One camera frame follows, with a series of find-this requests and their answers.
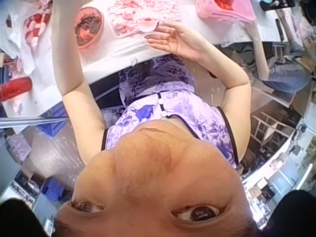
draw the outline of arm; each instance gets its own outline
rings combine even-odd
[[[257,65],[258,77],[260,80],[267,81],[269,80],[270,70],[269,70],[267,59],[265,56],[265,51],[263,49],[263,44],[260,39],[257,23],[256,22],[245,23],[245,27],[253,41],[253,49],[255,52],[255,60],[256,60],[256,65]]]
[[[220,78],[226,86],[222,108],[232,128],[239,160],[250,137],[251,85],[247,73],[195,30],[179,22],[165,22],[160,34],[145,36],[152,48],[194,60]]]
[[[287,35],[287,39],[288,39],[289,43],[292,43],[294,41],[295,37],[294,37],[293,31],[291,30],[290,24],[285,17],[284,10],[283,9],[276,10],[276,13],[279,16],[280,21],[284,27],[284,30],[285,30],[285,33]]]
[[[85,164],[101,151],[106,128],[100,109],[85,81],[73,22],[76,9],[54,1],[52,52],[56,84],[72,123],[79,154]]]
[[[222,109],[232,128],[237,153],[241,160],[250,138],[251,84],[247,73],[215,46],[207,43],[204,56],[198,61],[214,73],[227,88]]]

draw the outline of black phone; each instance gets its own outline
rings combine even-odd
[[[281,22],[279,19],[276,19],[276,26],[277,26],[278,33],[280,35],[281,42],[283,42],[284,41],[284,34],[283,34]]]

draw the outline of hand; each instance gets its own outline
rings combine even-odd
[[[199,59],[205,53],[207,40],[198,32],[179,22],[165,22],[156,30],[160,34],[145,36],[152,48],[168,53],[173,53],[193,61]]]
[[[244,25],[252,40],[260,38],[257,22],[245,22]]]

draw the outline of bowl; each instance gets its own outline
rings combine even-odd
[[[94,45],[101,37],[104,28],[104,16],[94,7],[83,7],[75,18],[74,29],[78,49]]]
[[[157,28],[158,20],[150,17],[138,19],[137,25],[140,31],[149,33]]]

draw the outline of floor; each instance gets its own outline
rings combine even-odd
[[[221,81],[212,78],[209,72],[197,63],[189,60],[184,60],[184,62],[197,79],[197,94],[211,106],[220,105],[225,93],[225,87]],[[115,77],[108,79],[110,84],[115,84],[115,80]],[[102,80],[99,84],[92,86],[95,96],[108,89],[106,87],[109,85],[104,82],[105,80]],[[117,93],[113,92],[111,96],[115,98]],[[254,92],[252,101],[254,111],[267,104],[270,98]],[[113,104],[106,104],[103,100],[98,101],[98,104],[101,108],[113,106]],[[38,173],[45,178],[55,176],[66,186],[72,188],[84,165],[76,148],[71,124],[68,123],[54,138],[48,137],[35,127],[28,127],[23,134],[32,146],[29,158],[22,167],[26,175],[31,176],[33,173]]]

